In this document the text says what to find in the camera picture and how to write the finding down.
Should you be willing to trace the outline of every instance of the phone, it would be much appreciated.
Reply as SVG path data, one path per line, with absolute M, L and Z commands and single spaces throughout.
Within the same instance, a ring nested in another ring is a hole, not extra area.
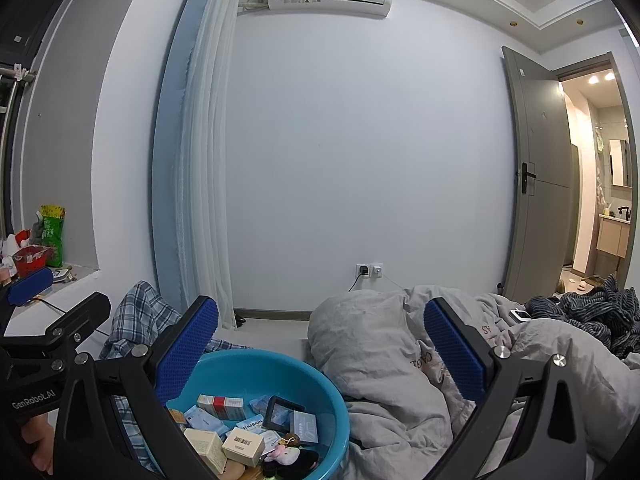
M 526 310 L 510 310 L 509 315 L 518 323 L 531 319 L 531 316 Z

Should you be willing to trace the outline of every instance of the curtain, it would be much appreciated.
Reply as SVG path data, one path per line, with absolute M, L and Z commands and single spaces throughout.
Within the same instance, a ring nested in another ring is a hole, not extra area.
M 180 286 L 210 296 L 234 328 L 226 242 L 226 83 L 239 0 L 207 0 L 188 68 L 175 172 Z

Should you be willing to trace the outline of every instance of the finger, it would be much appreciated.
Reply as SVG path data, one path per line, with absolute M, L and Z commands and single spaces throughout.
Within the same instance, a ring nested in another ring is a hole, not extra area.
M 47 427 L 47 415 L 35 416 L 22 427 L 22 438 L 27 444 L 34 444 L 44 437 Z
M 46 470 L 53 459 L 53 440 L 54 431 L 51 426 L 47 425 L 45 434 L 38 443 L 38 449 L 33 453 L 31 461 L 39 471 Z

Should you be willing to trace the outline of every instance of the bathroom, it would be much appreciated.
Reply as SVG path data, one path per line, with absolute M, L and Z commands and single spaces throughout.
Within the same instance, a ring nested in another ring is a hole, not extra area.
M 577 185 L 561 281 L 565 291 L 584 293 L 612 273 L 619 281 L 626 276 L 635 224 L 635 153 L 613 67 L 565 81 L 562 88 Z

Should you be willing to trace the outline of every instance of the wall outlet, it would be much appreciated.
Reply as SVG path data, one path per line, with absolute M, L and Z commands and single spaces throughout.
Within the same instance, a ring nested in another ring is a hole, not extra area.
M 356 265 L 356 279 L 362 276 L 368 278 L 371 275 L 370 264 L 357 264 Z
M 382 278 L 382 264 L 371 264 L 369 266 L 369 274 L 372 278 Z

